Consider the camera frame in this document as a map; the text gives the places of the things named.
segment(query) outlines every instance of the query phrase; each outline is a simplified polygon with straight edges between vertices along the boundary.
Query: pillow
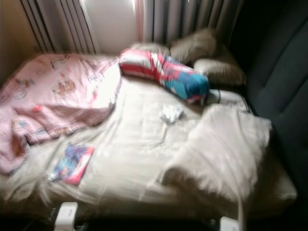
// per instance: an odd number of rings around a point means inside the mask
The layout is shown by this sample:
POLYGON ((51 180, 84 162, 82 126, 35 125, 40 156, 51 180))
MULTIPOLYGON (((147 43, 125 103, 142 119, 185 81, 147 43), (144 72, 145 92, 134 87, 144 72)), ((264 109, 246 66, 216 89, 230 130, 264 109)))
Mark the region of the pillow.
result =
POLYGON ((246 75, 238 66, 236 60, 226 47, 215 58, 197 60, 193 68, 202 75, 206 75, 210 83, 224 86, 246 85, 246 75))
POLYGON ((124 75, 151 78, 188 103, 203 104, 208 95, 207 77, 169 56, 125 50, 120 55, 119 63, 124 75))
POLYGON ((213 29, 204 29, 174 42, 170 48, 171 57, 176 61, 188 64, 203 56, 215 56, 218 43, 213 29))
POLYGON ((157 181, 182 188, 222 216, 243 218, 257 187, 270 131, 267 119, 210 105, 157 181))
POLYGON ((124 50, 119 59, 123 75, 154 79, 155 72, 149 51, 124 50))
POLYGON ((149 51, 152 53, 159 53, 166 56, 170 56, 170 50, 168 47, 159 45, 157 43, 136 43, 133 44, 130 49, 132 50, 141 50, 141 51, 149 51))

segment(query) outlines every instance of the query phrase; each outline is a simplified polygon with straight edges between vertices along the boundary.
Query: floor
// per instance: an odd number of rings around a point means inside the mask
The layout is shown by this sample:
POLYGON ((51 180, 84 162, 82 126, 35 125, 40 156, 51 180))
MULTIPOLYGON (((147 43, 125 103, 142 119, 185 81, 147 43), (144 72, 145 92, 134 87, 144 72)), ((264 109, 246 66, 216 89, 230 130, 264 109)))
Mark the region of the floor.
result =
MULTIPOLYGON (((293 230, 290 227, 282 226, 279 219, 267 219, 262 221, 250 221, 247 224, 247 231, 284 231, 293 230)), ((215 226, 208 228, 201 222, 196 221, 161 221, 141 219, 104 219, 96 220, 86 224, 85 229, 76 231, 219 231, 215 226)), ((37 221, 28 219, 11 219, 0 217, 1 231, 53 231, 53 226, 47 226, 37 221)))
MULTIPOLYGON (((47 226, 37 221, 10 218, 0 218, 1 231, 53 231, 53 226, 47 226)), ((106 219, 86 224, 86 228, 76 231, 156 231, 168 227, 177 231, 216 231, 208 229, 204 224, 193 221, 154 221, 136 219, 106 219)))

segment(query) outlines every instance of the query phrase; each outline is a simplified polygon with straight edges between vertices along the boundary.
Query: gray curtain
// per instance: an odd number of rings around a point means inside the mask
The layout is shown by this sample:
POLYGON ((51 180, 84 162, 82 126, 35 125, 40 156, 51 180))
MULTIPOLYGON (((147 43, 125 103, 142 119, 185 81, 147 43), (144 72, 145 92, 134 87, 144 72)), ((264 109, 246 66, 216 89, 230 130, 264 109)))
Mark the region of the gray curtain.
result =
POLYGON ((142 0, 142 40, 169 44, 204 27, 229 43, 244 0, 142 0))
POLYGON ((21 1, 42 52, 100 52, 79 0, 21 1))

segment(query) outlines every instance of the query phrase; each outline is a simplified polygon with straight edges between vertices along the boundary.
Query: wall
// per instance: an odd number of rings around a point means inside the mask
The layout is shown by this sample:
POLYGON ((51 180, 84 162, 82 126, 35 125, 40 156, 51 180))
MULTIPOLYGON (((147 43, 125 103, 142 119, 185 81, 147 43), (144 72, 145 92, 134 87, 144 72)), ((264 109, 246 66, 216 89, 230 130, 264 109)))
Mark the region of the wall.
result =
POLYGON ((0 16, 1 85, 38 47, 20 1, 1 0, 0 16))
POLYGON ((137 40, 134 0, 83 0, 102 53, 117 54, 137 40))

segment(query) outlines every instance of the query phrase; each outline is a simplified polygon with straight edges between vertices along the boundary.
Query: colorful book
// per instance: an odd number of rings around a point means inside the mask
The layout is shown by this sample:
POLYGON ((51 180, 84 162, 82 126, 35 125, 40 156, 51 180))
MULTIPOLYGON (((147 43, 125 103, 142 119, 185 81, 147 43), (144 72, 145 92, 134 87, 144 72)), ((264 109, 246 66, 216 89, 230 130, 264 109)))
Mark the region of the colorful book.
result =
POLYGON ((69 144, 64 156, 55 166, 50 180, 62 180, 68 184, 78 185, 93 152, 93 147, 69 144))

